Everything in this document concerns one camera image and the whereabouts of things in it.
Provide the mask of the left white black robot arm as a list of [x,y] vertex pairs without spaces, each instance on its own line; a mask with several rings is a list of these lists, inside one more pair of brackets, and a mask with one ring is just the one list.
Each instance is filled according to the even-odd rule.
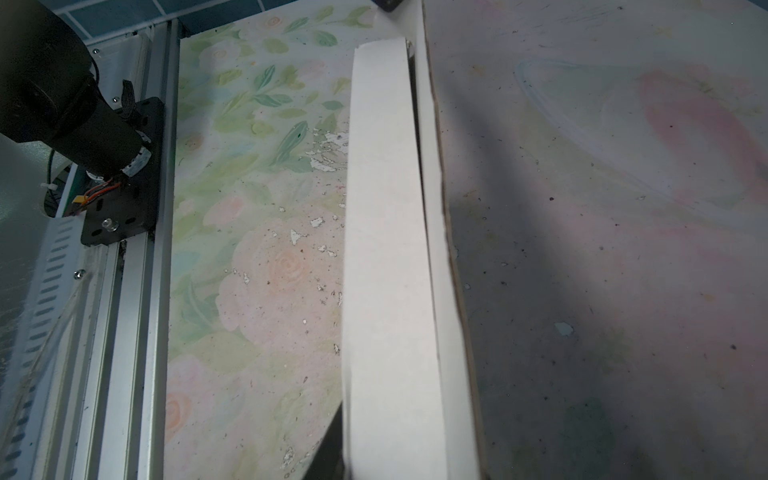
[[148,139],[104,100],[78,35],[38,1],[1,4],[1,132],[43,142],[94,176],[133,177]]

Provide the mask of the white paper box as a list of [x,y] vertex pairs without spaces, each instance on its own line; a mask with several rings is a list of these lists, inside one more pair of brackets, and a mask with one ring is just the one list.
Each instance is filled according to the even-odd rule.
[[424,5],[354,53],[342,304],[349,479],[482,479]]

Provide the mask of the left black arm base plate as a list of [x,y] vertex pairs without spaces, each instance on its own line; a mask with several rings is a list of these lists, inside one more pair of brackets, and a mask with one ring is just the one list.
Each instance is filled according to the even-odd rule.
[[132,177],[119,174],[87,202],[80,237],[83,245],[110,245],[154,230],[159,208],[164,117],[165,105],[157,97],[136,104],[129,124],[149,139],[149,160]]

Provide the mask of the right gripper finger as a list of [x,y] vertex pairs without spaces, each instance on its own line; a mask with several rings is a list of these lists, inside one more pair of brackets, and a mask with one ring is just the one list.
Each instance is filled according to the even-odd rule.
[[303,480],[343,480],[343,405],[340,404],[323,439],[312,456]]

